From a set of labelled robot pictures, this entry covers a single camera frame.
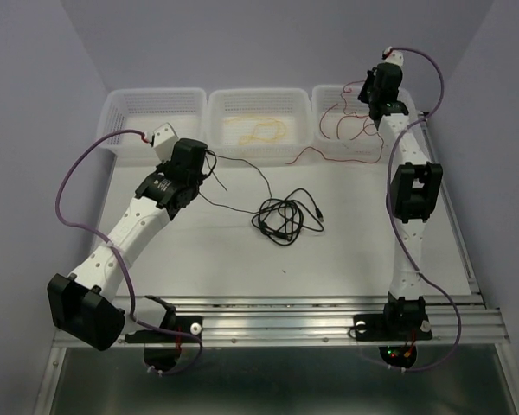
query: purple cable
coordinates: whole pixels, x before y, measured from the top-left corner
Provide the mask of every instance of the purple cable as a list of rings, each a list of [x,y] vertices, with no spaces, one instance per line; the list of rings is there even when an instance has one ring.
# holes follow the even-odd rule
[[[79,167],[79,164],[81,164],[81,162],[96,147],[98,147],[100,144],[104,143],[107,139],[109,139],[111,137],[115,137],[115,136],[117,136],[119,134],[127,134],[127,133],[138,134],[143,140],[145,140],[145,137],[146,137],[146,135],[142,131],[139,131],[139,130],[119,130],[119,131],[111,132],[109,134],[106,134],[102,138],[99,138],[98,140],[96,140],[75,161],[73,166],[71,166],[69,171],[66,173],[66,176],[61,181],[60,188],[58,189],[58,194],[55,197],[55,215],[58,217],[58,220],[63,225],[65,225],[66,227],[77,227],[79,229],[83,229],[83,230],[85,230],[87,232],[90,232],[90,233],[98,236],[105,243],[109,244],[109,247],[112,250],[113,255],[115,256],[115,259],[119,263],[119,268],[121,269],[121,272],[123,273],[123,277],[125,278],[125,282],[127,283],[127,289],[129,291],[129,297],[131,299],[131,310],[129,312],[129,317],[131,318],[131,320],[133,320],[136,324],[138,324],[138,325],[140,325],[140,326],[142,326],[142,327],[144,327],[144,328],[146,328],[148,330],[153,330],[153,331],[156,331],[158,333],[162,333],[164,335],[175,335],[175,336],[179,336],[179,337],[185,337],[185,338],[191,339],[191,340],[193,340],[193,341],[198,343],[198,345],[200,346],[200,348],[198,349],[198,353],[196,354],[195,358],[187,366],[181,367],[180,369],[171,369],[169,372],[164,373],[164,374],[179,374],[180,372],[182,372],[182,371],[188,369],[189,367],[193,366],[195,364],[195,362],[198,360],[198,358],[200,357],[200,355],[202,354],[203,345],[202,345],[202,340],[200,339],[200,337],[197,337],[195,335],[191,335],[191,334],[188,334],[188,333],[182,333],[182,332],[179,332],[179,331],[162,329],[162,328],[159,328],[159,327],[156,327],[156,326],[152,326],[151,324],[148,324],[147,322],[141,322],[140,320],[138,320],[137,317],[135,316],[135,308],[136,308],[136,305],[137,305],[135,289],[134,289],[134,286],[133,286],[132,281],[131,281],[131,276],[129,275],[129,269],[127,268],[127,265],[126,265],[125,261],[123,260],[123,257],[121,256],[121,252],[119,252],[118,248],[116,248],[115,246],[112,245],[112,243],[111,243],[112,241],[107,237],[107,235],[105,235],[104,233],[102,233],[98,229],[96,229],[94,227],[90,227],[90,226],[88,226],[88,225],[86,225],[84,223],[71,222],[71,221],[65,219],[63,217],[63,214],[61,214],[61,210],[60,210],[61,195],[63,194],[63,190],[65,189],[65,187],[67,185],[67,182],[71,178],[72,174],[75,172],[75,169],[77,169],[77,167]]]
[[[450,359],[452,357],[452,355],[458,349],[459,339],[461,338],[461,331],[462,331],[461,315],[459,314],[458,306],[453,301],[452,297],[446,291],[444,291],[441,287],[436,285],[434,282],[430,281],[425,276],[425,274],[423,274],[423,272],[421,272],[419,266],[413,259],[411,253],[407,250],[406,244],[402,240],[402,238],[400,236],[400,232],[398,231],[398,227],[396,226],[396,223],[394,222],[394,217],[392,215],[392,209],[390,208],[390,183],[392,181],[392,164],[393,164],[394,156],[396,154],[396,151],[398,149],[398,145],[400,144],[401,139],[404,137],[406,132],[408,132],[412,127],[427,121],[440,108],[440,105],[442,104],[442,99],[444,98],[444,77],[442,76],[442,72],[440,71],[439,65],[428,54],[421,52],[420,50],[414,49],[414,48],[399,47],[399,48],[393,48],[393,50],[412,52],[414,54],[418,54],[418,55],[424,57],[425,59],[427,59],[429,62],[432,63],[432,66],[434,67],[434,69],[436,69],[436,72],[438,73],[439,80],[440,80],[440,96],[439,96],[438,102],[436,103],[434,108],[427,115],[425,115],[425,117],[422,117],[416,121],[413,121],[398,135],[398,137],[396,138],[396,141],[394,143],[394,146],[392,147],[392,150],[390,151],[390,158],[388,159],[388,171],[387,171],[387,211],[388,211],[388,217],[390,218],[390,224],[392,225],[392,230],[394,231],[394,235],[395,235],[396,239],[398,240],[398,243],[400,244],[402,251],[406,254],[407,259],[409,260],[412,267],[417,271],[420,278],[423,281],[425,281],[427,284],[431,285],[434,289],[436,289],[442,293],[442,295],[446,298],[446,300],[448,300],[450,305],[453,307],[453,310],[456,313],[456,317],[458,319],[458,334],[456,335],[456,340],[453,343],[450,350],[448,351],[448,353],[442,359],[434,362],[433,364],[427,365],[427,366],[415,367],[415,368],[406,370],[406,372],[425,372],[427,370],[431,370],[431,369],[435,368],[436,366],[438,366],[438,365],[444,363],[445,361],[447,361],[448,359]]]

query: purple hose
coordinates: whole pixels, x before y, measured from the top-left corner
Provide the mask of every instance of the purple hose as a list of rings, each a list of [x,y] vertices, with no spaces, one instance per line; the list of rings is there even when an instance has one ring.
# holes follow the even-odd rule
[[[127,283],[127,289],[129,291],[129,297],[131,299],[131,310],[129,311],[129,317],[131,318],[131,320],[133,320],[136,324],[138,324],[138,325],[140,325],[140,326],[142,326],[142,327],[144,327],[144,328],[146,328],[148,330],[153,330],[153,331],[156,331],[158,333],[162,333],[164,335],[175,335],[175,336],[179,336],[179,337],[185,337],[185,338],[191,339],[191,340],[193,340],[193,341],[198,343],[198,345],[200,346],[200,348],[198,349],[198,353],[196,354],[195,358],[187,366],[181,367],[179,369],[176,369],[176,368],[175,369],[171,369],[169,372],[165,373],[165,374],[179,374],[180,372],[182,372],[182,371],[188,369],[189,367],[193,366],[195,364],[195,362],[198,360],[198,358],[200,357],[200,355],[202,354],[203,345],[202,345],[202,340],[200,339],[200,337],[197,337],[195,335],[191,335],[191,334],[188,334],[188,333],[181,333],[179,331],[162,329],[162,328],[159,328],[159,327],[156,327],[156,326],[152,326],[151,324],[148,324],[147,322],[141,322],[140,320],[138,320],[137,317],[135,316],[135,307],[137,305],[135,289],[134,289],[134,286],[133,286],[132,281],[131,281],[131,276],[129,275],[129,269],[127,268],[127,265],[126,265],[125,261],[123,260],[123,257],[121,256],[121,253],[119,252],[119,250],[115,246],[112,246],[112,244],[111,244],[112,241],[107,237],[107,235],[105,235],[104,233],[102,233],[98,229],[90,227],[90,226],[88,226],[88,225],[86,225],[84,223],[71,222],[71,221],[65,219],[63,217],[63,214],[61,214],[61,210],[60,210],[61,195],[63,194],[63,190],[65,189],[65,187],[67,185],[67,182],[71,178],[72,174],[75,172],[75,169],[77,169],[77,167],[79,167],[79,164],[81,164],[81,162],[96,147],[98,147],[100,144],[104,143],[107,139],[109,139],[111,137],[115,137],[115,136],[117,136],[119,134],[127,134],[127,133],[138,134],[143,140],[145,139],[145,134],[142,131],[138,131],[138,130],[119,130],[119,131],[114,131],[114,132],[106,134],[102,138],[99,138],[98,140],[96,140],[75,161],[73,166],[71,166],[69,171],[66,173],[66,176],[61,181],[60,188],[58,189],[58,194],[55,197],[55,215],[58,217],[58,220],[62,224],[64,224],[66,227],[77,227],[79,229],[83,229],[85,231],[88,231],[88,232],[94,234],[95,236],[98,236],[106,244],[110,244],[110,249],[112,250],[113,255],[115,256],[115,259],[118,261],[119,268],[121,269],[121,272],[123,273],[123,277],[125,278],[125,282]]]
[[[412,52],[414,54],[423,56],[424,58],[426,58],[428,61],[430,61],[432,63],[432,66],[434,67],[434,69],[436,69],[436,72],[439,75],[439,80],[440,80],[440,96],[439,96],[438,102],[436,103],[434,108],[427,115],[425,115],[425,117],[419,118],[418,120],[413,121],[396,138],[396,141],[390,151],[390,158],[388,159],[388,170],[387,170],[387,211],[388,211],[388,217],[390,218],[390,224],[392,225],[392,230],[394,231],[394,235],[396,236],[396,239],[398,240],[398,243],[400,244],[402,251],[406,254],[407,259],[409,260],[412,267],[417,271],[420,278],[423,281],[425,281],[427,284],[431,285],[434,289],[436,289],[442,293],[442,295],[448,300],[450,305],[453,307],[453,310],[455,311],[456,317],[458,319],[458,334],[456,335],[456,340],[453,343],[450,350],[448,351],[448,353],[442,359],[434,362],[431,365],[427,365],[427,366],[423,366],[423,367],[415,367],[415,368],[407,370],[407,372],[425,372],[427,370],[431,370],[431,369],[435,368],[436,366],[438,366],[438,365],[444,363],[445,361],[447,361],[448,359],[450,359],[450,357],[452,357],[452,355],[458,349],[459,339],[461,339],[461,330],[462,330],[461,315],[459,314],[458,306],[453,301],[452,297],[447,292],[445,292],[442,288],[440,288],[438,285],[436,285],[434,282],[430,281],[420,271],[420,268],[417,265],[417,263],[415,262],[415,260],[413,259],[411,253],[409,253],[409,251],[407,250],[406,244],[404,244],[404,241],[402,240],[402,238],[400,236],[400,232],[398,231],[398,227],[396,226],[396,223],[394,222],[394,217],[392,215],[392,209],[390,208],[390,183],[392,181],[392,164],[393,164],[394,156],[396,154],[396,151],[398,150],[398,145],[400,144],[401,139],[404,137],[406,132],[408,132],[412,127],[414,127],[415,125],[418,125],[422,122],[427,121],[440,108],[440,105],[442,104],[442,99],[444,98],[444,77],[442,76],[442,72],[440,71],[439,65],[428,54],[425,54],[424,52],[421,52],[420,50],[417,50],[414,48],[399,47],[399,48],[393,48],[393,50]]]

